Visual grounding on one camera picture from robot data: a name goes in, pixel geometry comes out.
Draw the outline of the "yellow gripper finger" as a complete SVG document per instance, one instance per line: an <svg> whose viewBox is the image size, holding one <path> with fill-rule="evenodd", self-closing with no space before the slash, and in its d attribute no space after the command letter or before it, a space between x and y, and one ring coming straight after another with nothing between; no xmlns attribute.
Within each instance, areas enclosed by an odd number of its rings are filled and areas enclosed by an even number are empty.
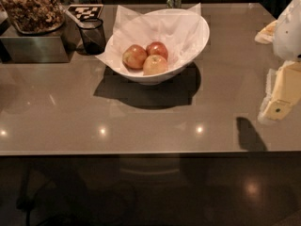
<svg viewBox="0 0 301 226"><path fill-rule="evenodd" d="M301 100L301 63L285 61L266 76L265 97L258 120L274 123L283 120Z"/></svg>
<svg viewBox="0 0 301 226"><path fill-rule="evenodd" d="M269 44L273 41L275 28L277 25L277 20L274 20L266 27L264 27L260 32L255 36L255 41L262 44Z"/></svg>

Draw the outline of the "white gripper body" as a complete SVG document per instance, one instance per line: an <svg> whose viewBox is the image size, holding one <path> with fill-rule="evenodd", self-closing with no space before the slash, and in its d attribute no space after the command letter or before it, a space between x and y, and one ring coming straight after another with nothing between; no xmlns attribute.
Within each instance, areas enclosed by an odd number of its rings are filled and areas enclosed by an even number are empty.
<svg viewBox="0 0 301 226"><path fill-rule="evenodd" d="M301 60L301 0L292 0L279 15L273 50L276 56L284 60Z"/></svg>

